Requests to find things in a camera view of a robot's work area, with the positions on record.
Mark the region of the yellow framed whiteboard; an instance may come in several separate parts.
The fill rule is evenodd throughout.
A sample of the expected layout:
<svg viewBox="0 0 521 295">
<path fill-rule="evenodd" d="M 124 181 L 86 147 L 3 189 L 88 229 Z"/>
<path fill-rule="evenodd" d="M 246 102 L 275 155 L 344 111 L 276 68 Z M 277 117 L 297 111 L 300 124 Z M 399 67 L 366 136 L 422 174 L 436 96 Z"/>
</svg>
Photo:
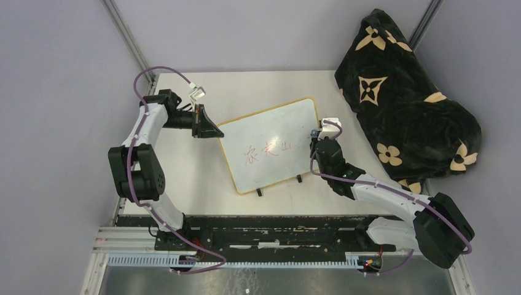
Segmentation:
<svg viewBox="0 0 521 295">
<path fill-rule="evenodd" d="M 316 103 L 305 97 L 218 125 L 222 153 L 235 191 L 250 192 L 295 180 L 310 171 Z"/>
</svg>

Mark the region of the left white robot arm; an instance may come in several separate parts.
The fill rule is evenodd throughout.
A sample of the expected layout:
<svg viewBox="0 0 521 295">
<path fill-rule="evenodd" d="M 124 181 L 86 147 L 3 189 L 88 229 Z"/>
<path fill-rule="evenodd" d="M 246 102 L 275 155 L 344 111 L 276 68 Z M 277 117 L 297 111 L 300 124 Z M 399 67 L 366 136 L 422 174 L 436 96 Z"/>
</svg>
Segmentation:
<svg viewBox="0 0 521 295">
<path fill-rule="evenodd" d="M 203 104 L 191 110 L 178 106 L 182 99 L 170 89 L 145 96 L 139 116 L 128 138 L 108 151 L 108 161 L 119 197 L 145 209 L 162 232 L 171 232 L 170 242 L 188 249 L 193 233 L 185 225 L 185 214 L 166 195 L 166 178 L 154 146 L 161 129 L 190 130 L 194 138 L 223 138 L 224 132 L 209 119 Z"/>
</svg>

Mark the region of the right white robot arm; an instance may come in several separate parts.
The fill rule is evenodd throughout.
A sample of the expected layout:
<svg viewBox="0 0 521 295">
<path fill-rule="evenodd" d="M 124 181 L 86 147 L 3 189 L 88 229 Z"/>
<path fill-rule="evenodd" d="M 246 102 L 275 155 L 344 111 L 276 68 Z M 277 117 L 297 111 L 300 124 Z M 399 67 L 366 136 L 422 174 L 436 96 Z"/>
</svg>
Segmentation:
<svg viewBox="0 0 521 295">
<path fill-rule="evenodd" d="M 371 218 L 355 233 L 362 250 L 378 244 L 419 251 L 434 265 L 448 269 L 472 251 L 474 229 L 456 203 L 446 194 L 416 194 L 378 181 L 348 163 L 336 140 L 313 138 L 311 163 L 318 165 L 316 176 L 325 180 L 338 195 L 384 209 L 395 219 Z"/>
</svg>

